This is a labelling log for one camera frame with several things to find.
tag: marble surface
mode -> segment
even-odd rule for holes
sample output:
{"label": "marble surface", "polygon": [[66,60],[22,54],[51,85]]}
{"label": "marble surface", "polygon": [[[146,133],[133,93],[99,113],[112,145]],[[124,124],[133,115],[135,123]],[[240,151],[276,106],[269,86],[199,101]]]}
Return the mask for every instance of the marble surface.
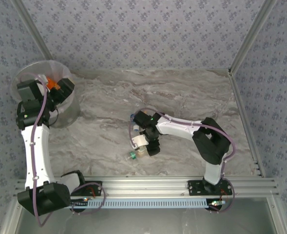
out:
{"label": "marble surface", "polygon": [[227,75],[206,70],[110,70],[77,74],[74,80],[81,113],[72,125],[51,129],[55,175],[79,169],[84,175],[101,176],[202,176],[205,162],[195,144],[174,136],[161,136],[161,152],[153,157],[125,159],[132,150],[129,117],[142,107],[189,120],[214,118],[237,145],[226,174],[256,174]]}

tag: gray marble table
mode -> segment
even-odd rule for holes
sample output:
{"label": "gray marble table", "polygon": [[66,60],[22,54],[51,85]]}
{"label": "gray marble table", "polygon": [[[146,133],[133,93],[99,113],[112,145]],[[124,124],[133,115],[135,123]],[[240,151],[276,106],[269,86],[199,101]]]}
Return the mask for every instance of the gray marble table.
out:
{"label": "gray marble table", "polygon": [[76,95],[81,114],[72,125],[51,130],[49,152],[56,175],[202,176],[205,162],[191,141],[160,138],[161,152],[126,160],[130,114],[153,107],[189,120],[214,118],[234,139],[235,158],[227,175],[255,175],[240,114],[227,75],[205,70],[110,70],[79,74]]}

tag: black mounting plate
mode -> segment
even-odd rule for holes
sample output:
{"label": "black mounting plate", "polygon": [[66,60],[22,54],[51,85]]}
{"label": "black mounting plate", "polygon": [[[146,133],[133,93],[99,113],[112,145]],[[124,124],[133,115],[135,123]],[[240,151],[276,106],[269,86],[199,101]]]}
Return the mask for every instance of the black mounting plate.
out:
{"label": "black mounting plate", "polygon": [[[86,181],[85,184],[90,182],[98,183],[102,186],[102,181]],[[93,191],[95,196],[101,196],[102,189],[96,185],[87,185],[86,187],[73,192],[71,196],[93,196]]]}
{"label": "black mounting plate", "polygon": [[227,195],[232,195],[232,188],[226,180],[220,179],[219,183],[213,186],[210,191],[205,189],[204,187],[204,180],[189,180],[188,181],[188,189],[190,196],[210,196],[216,195],[221,196],[225,195],[223,191],[227,193]]}

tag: transparent container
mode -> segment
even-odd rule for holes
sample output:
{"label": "transparent container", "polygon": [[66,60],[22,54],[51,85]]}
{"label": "transparent container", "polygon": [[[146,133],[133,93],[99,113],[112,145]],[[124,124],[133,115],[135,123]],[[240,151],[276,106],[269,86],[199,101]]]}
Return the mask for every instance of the transparent container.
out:
{"label": "transparent container", "polygon": [[[16,102],[21,101],[17,84],[29,79],[35,79],[32,75],[23,75],[23,73],[26,72],[38,75],[43,74],[55,82],[58,82],[62,78],[69,78],[73,82],[70,70],[60,62],[44,60],[31,63],[22,68],[12,79],[10,94]],[[57,110],[50,112],[49,124],[52,125],[52,127],[64,128],[75,122],[80,113],[79,102],[75,97],[75,89],[63,103],[57,105]]]}

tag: patterned wallpaper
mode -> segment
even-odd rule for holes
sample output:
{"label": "patterned wallpaper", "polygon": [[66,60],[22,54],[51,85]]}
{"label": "patterned wallpaper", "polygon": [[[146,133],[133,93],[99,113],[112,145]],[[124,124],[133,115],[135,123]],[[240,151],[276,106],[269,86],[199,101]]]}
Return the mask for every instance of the patterned wallpaper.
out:
{"label": "patterned wallpaper", "polygon": [[25,153],[15,124],[17,104],[9,85],[18,69],[43,59],[10,0],[0,0],[0,226],[12,198],[12,179],[25,178]]}
{"label": "patterned wallpaper", "polygon": [[235,75],[267,176],[287,209],[287,0],[279,0]]}
{"label": "patterned wallpaper", "polygon": [[72,70],[228,68],[263,0],[23,0]]}

